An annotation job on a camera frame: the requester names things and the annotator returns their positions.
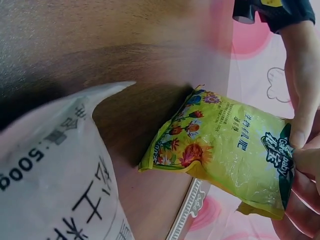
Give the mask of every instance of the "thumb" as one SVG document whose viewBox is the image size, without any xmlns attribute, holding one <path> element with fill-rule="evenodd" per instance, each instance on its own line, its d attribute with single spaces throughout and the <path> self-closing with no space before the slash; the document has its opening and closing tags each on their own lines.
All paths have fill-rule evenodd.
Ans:
<svg viewBox="0 0 320 240">
<path fill-rule="evenodd" d="M 290 144 L 301 149 L 310 135 L 315 115 L 319 106 L 318 94 L 306 92 L 299 96 L 298 107 L 292 120 Z"/>
<path fill-rule="evenodd" d="M 317 177 L 320 171 L 320 149 L 297 149 L 293 152 L 296 169 Z"/>
</svg>

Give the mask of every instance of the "pink tablecloth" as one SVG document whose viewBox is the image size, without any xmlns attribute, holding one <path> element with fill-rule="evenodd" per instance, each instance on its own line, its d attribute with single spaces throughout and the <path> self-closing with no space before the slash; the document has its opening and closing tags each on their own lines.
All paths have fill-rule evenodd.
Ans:
<svg viewBox="0 0 320 240">
<path fill-rule="evenodd" d="M 212 186 L 184 240 L 278 240 L 271 220 L 236 211 L 240 200 Z"/>
<path fill-rule="evenodd" d="M 320 1 L 310 2 L 316 16 L 320 16 Z M 271 33 L 257 16 L 253 25 L 234 22 L 232 42 L 228 97 L 292 118 L 294 111 L 284 74 L 286 50 L 281 37 Z M 239 203 L 212 186 L 185 240 L 278 240 L 270 219 L 237 212 Z"/>
</svg>

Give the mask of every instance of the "pink polka dot pattern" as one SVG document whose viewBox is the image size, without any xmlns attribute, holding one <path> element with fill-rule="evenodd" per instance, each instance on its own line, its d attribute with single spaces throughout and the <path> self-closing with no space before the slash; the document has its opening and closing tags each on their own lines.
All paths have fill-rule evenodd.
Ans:
<svg viewBox="0 0 320 240">
<path fill-rule="evenodd" d="M 220 204 L 211 196 L 207 196 L 203 201 L 203 207 L 198 216 L 194 219 L 189 232 L 202 229 L 213 223 L 221 212 Z"/>
<path fill-rule="evenodd" d="M 233 21 L 232 57 L 249 59 L 263 51 L 272 38 L 268 25 L 261 22 L 258 13 L 254 24 Z"/>
</svg>

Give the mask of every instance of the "dark wood surface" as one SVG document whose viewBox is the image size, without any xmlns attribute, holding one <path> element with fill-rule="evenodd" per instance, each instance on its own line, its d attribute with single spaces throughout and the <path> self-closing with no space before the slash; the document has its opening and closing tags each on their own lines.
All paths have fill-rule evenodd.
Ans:
<svg viewBox="0 0 320 240">
<path fill-rule="evenodd" d="M 137 172 L 157 129 L 191 86 L 227 92 L 233 1 L 195 2 L 0 0 L 2 129 L 53 99 L 137 82 L 93 114 L 137 240 L 165 239 L 191 182 L 181 173 Z"/>
</svg>

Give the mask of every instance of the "flower illustration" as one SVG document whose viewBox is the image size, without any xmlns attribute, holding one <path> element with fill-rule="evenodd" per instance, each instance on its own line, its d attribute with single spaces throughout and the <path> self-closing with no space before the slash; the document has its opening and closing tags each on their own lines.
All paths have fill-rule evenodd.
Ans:
<svg viewBox="0 0 320 240">
<path fill-rule="evenodd" d="M 171 161 L 170 158 L 168 158 L 168 156 L 164 156 L 163 157 L 163 165 L 171 165 Z"/>
<path fill-rule="evenodd" d="M 189 125 L 185 127 L 185 130 L 187 132 L 196 132 L 199 130 L 199 128 L 200 128 L 200 126 L 198 124 L 190 122 Z"/>
<path fill-rule="evenodd" d="M 174 138 L 171 141 L 171 148 L 172 148 L 172 150 L 177 151 L 177 147 L 179 147 L 179 140 L 178 140 L 178 138 Z"/>
<path fill-rule="evenodd" d="M 170 135 L 178 135 L 178 134 L 180 134 L 182 131 L 183 131 L 183 128 L 182 128 L 181 126 L 176 126 L 176 127 L 172 128 L 172 129 L 169 131 L 169 134 L 170 134 Z"/>
<path fill-rule="evenodd" d="M 215 95 L 213 92 L 208 92 L 206 96 L 203 97 L 203 100 L 207 104 L 218 104 L 220 103 L 219 96 Z"/>
<path fill-rule="evenodd" d="M 190 114 L 189 114 L 189 118 L 194 118 L 194 119 L 198 119 L 198 118 L 203 118 L 204 117 L 204 115 L 203 115 L 203 113 L 201 112 L 201 111 L 194 111 L 194 112 L 191 112 Z"/>
<path fill-rule="evenodd" d="M 193 97 L 191 97 L 187 102 L 186 105 L 200 105 L 200 101 L 201 101 L 201 96 L 195 95 Z"/>
<path fill-rule="evenodd" d="M 188 144 L 179 158 L 183 167 L 188 167 L 192 162 L 199 161 L 202 164 L 209 162 L 212 159 L 211 146 L 202 143 L 201 138 L 197 138 L 194 142 Z"/>
<path fill-rule="evenodd" d="M 190 138 L 194 139 L 199 134 L 198 130 L 200 128 L 200 124 L 201 121 L 194 119 L 184 128 Z"/>
</svg>

